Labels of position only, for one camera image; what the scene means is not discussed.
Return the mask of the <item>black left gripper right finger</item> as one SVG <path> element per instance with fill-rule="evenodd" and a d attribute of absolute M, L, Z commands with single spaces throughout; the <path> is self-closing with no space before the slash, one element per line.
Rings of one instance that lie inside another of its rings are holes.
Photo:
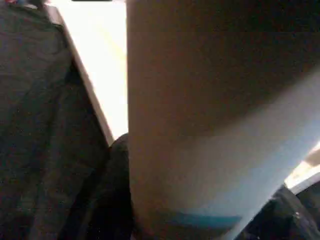
<path fill-rule="evenodd" d="M 318 240 L 320 228 L 299 198 L 281 186 L 237 240 Z"/>

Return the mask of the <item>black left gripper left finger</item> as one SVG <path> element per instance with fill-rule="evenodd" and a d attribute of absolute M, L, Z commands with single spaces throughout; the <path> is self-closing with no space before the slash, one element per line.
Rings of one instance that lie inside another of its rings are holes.
<path fill-rule="evenodd" d="M 78 240 L 130 240 L 134 228 L 129 181 L 129 134 L 108 149 L 108 159 L 85 207 Z"/>

